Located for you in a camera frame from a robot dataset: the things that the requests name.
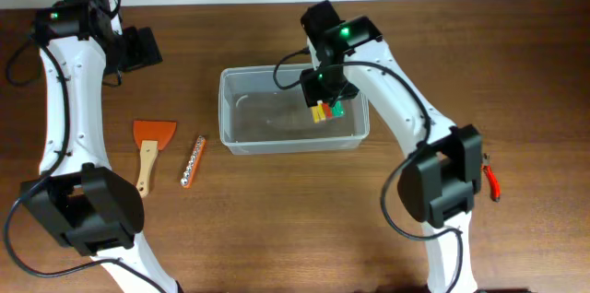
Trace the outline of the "red black cutting pliers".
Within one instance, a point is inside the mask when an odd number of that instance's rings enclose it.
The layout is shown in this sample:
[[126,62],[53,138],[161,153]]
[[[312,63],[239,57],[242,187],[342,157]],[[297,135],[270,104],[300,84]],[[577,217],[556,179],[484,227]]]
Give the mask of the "red black cutting pliers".
[[491,168],[490,155],[487,153],[484,153],[482,156],[481,168],[490,185],[490,199],[498,203],[502,196],[501,186]]

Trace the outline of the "orange socket rail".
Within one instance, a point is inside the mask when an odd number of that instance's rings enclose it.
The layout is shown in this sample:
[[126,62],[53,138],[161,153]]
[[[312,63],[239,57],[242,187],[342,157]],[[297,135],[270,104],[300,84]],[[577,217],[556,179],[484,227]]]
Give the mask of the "orange socket rail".
[[192,186],[206,143],[207,140],[202,135],[198,136],[195,141],[187,166],[185,167],[183,176],[180,180],[181,186],[185,189]]

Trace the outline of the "clear case of coloured bits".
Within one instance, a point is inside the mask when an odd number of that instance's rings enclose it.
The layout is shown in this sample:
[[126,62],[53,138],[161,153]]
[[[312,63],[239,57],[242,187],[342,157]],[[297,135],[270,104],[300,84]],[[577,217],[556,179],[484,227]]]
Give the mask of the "clear case of coloured bits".
[[325,123],[327,121],[343,118],[346,111],[340,102],[330,106],[326,102],[318,100],[315,106],[310,108],[314,123]]

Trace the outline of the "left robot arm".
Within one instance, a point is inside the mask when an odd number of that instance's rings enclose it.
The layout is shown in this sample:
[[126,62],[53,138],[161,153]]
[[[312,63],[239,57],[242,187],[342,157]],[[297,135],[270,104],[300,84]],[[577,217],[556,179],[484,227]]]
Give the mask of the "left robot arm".
[[104,77],[159,64],[149,28],[124,28],[121,0],[61,0],[37,11],[47,93],[38,179],[23,182],[27,208],[62,247],[103,267],[125,292],[177,292],[144,235],[141,192],[109,163],[102,125]]

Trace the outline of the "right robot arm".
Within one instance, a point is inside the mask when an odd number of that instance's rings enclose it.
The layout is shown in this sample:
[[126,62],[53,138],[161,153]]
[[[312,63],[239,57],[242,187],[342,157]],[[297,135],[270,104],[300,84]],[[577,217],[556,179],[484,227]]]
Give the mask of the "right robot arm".
[[301,73],[306,104],[326,118],[336,106],[364,96],[393,133],[405,158],[386,179],[380,207],[388,224],[387,193],[395,186],[420,234],[395,226],[427,249],[430,292],[475,292],[469,228],[481,189],[482,137],[457,126],[419,92],[395,60],[383,34],[367,17],[344,20],[329,1],[301,17],[312,68]]

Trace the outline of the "clear plastic container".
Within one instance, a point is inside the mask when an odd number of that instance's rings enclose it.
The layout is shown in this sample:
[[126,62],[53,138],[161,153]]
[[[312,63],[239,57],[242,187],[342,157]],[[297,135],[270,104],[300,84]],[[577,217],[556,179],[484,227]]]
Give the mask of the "clear plastic container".
[[344,115],[315,122],[300,87],[279,89],[272,65],[227,68],[220,75],[218,126],[234,155],[347,150],[370,132],[369,103],[359,94]]

